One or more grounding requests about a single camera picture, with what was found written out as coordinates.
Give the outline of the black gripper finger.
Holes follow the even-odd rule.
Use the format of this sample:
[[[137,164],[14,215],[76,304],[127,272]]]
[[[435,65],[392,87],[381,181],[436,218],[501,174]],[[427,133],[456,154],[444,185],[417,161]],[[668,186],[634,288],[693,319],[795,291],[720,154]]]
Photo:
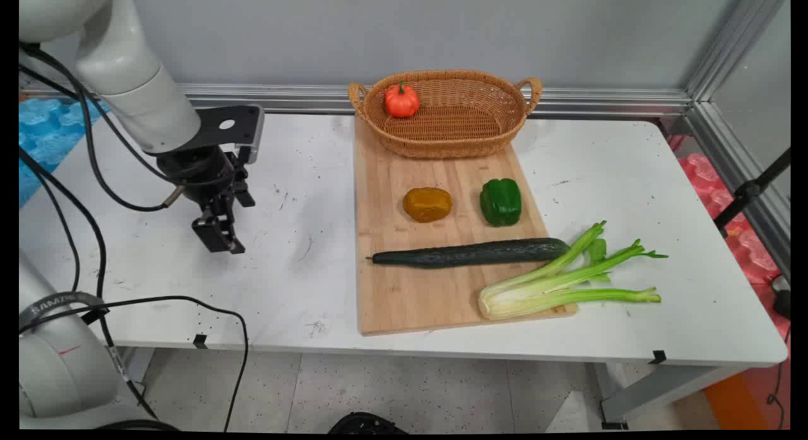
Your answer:
[[[202,207],[199,218],[191,222],[191,230],[211,253],[230,250],[230,217],[217,215],[210,206]]]
[[[245,253],[245,247],[237,238],[235,230],[235,215],[233,211],[233,196],[219,196],[218,198],[218,221],[220,235],[227,251],[231,254],[240,255]]]

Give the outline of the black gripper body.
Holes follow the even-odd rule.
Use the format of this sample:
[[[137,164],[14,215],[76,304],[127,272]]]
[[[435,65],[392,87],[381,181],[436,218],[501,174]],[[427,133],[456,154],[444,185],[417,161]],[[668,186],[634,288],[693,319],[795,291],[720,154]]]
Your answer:
[[[184,196],[199,204],[203,217],[233,220],[233,202],[245,208],[255,200],[249,193],[246,165],[253,162],[250,146],[236,146],[225,152],[219,146],[164,153],[157,158],[158,169],[171,181],[184,186]]]

